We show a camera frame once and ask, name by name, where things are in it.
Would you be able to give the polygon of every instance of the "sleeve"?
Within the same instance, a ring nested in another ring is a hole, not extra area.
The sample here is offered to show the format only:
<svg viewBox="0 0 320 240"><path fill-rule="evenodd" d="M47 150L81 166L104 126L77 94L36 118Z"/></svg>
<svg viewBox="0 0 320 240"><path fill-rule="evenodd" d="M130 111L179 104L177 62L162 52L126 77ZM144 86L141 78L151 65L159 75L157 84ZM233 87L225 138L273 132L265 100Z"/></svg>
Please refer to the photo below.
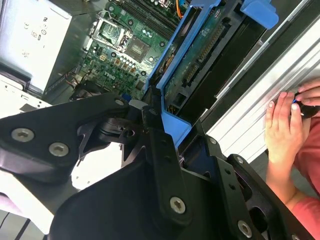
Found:
<svg viewBox="0 0 320 240"><path fill-rule="evenodd" d="M320 240L320 200L306 197L291 212L315 239Z"/></svg>

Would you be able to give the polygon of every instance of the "blue plastic bracket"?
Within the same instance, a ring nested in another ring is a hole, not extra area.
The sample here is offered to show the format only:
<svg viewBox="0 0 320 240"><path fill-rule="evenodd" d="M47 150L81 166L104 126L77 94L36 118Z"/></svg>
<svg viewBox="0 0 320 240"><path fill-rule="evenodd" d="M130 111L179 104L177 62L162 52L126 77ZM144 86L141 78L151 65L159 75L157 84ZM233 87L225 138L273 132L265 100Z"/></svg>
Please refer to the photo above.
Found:
<svg viewBox="0 0 320 240"><path fill-rule="evenodd" d="M271 0L244 0L240 10L266 29L273 28L279 21Z"/></svg>

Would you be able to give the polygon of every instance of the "finger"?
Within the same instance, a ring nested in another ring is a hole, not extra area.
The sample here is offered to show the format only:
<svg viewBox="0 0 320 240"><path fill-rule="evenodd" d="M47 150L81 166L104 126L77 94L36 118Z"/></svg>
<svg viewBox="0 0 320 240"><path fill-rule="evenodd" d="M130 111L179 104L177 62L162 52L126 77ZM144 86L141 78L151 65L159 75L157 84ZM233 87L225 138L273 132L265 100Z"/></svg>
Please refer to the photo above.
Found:
<svg viewBox="0 0 320 240"><path fill-rule="evenodd" d="M282 104L278 118L279 130L281 131L290 131L289 116L294 98L295 94L293 92L288 92Z"/></svg>
<svg viewBox="0 0 320 240"><path fill-rule="evenodd" d="M320 78L315 78L311 81L305 82L304 84L302 84L301 87L299 87L298 91L299 93L305 92L307 90L310 89L314 89L320 87Z"/></svg>
<svg viewBox="0 0 320 240"><path fill-rule="evenodd" d="M292 135L301 134L303 129L300 107L297 103L291 106L290 133Z"/></svg>
<svg viewBox="0 0 320 240"><path fill-rule="evenodd" d="M320 87L316 87L300 93L295 97L295 99L297 101L301 101L304 99L319 98L319 97L320 97Z"/></svg>
<svg viewBox="0 0 320 240"><path fill-rule="evenodd" d="M269 129L272 127L272 120L274 116L275 103L273 101L269 102L265 114L265 128Z"/></svg>
<svg viewBox="0 0 320 240"><path fill-rule="evenodd" d="M320 97L302 99L301 102L307 106L320 106Z"/></svg>
<svg viewBox="0 0 320 240"><path fill-rule="evenodd" d="M286 92L281 92L279 95L279 98L276 102L274 112L273 112L272 128L277 129L279 127L279 114L280 114L281 107L284 104L286 96L287 96Z"/></svg>

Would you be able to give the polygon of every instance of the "gray floor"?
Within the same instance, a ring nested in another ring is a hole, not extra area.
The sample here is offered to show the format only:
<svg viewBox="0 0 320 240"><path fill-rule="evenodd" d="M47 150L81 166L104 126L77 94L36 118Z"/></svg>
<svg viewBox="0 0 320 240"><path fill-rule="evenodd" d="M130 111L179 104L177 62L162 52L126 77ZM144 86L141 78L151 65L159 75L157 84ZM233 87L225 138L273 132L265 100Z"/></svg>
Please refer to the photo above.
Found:
<svg viewBox="0 0 320 240"><path fill-rule="evenodd" d="M266 180L266 172L268 165L268 156L263 153L259 157L257 157L251 164L251 167L259 174L259 176L265 181ZM310 186L308 181L301 176L299 171L294 168L291 173L291 177L295 186L305 194L311 197L318 197L313 188Z"/></svg>

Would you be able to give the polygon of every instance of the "motherboard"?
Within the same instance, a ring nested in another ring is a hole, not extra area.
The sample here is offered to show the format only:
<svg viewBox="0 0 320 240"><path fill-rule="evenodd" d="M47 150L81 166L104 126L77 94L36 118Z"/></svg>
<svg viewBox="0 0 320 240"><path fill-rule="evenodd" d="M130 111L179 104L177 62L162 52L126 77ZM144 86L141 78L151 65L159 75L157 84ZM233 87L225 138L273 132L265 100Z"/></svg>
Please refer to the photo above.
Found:
<svg viewBox="0 0 320 240"><path fill-rule="evenodd" d="M140 100L180 21L170 5L168 0L109 2L99 15L79 75L107 92Z"/></svg>

